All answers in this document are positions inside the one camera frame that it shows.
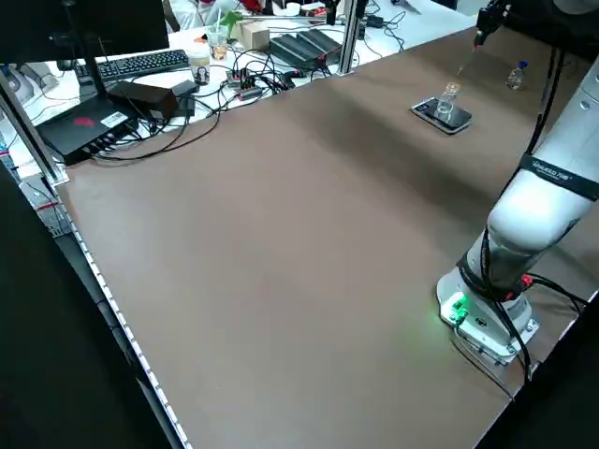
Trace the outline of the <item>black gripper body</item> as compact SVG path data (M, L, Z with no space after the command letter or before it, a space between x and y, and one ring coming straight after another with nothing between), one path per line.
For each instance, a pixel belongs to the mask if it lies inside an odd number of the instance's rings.
M497 29L504 20L505 0L490 0L477 14L477 29Z

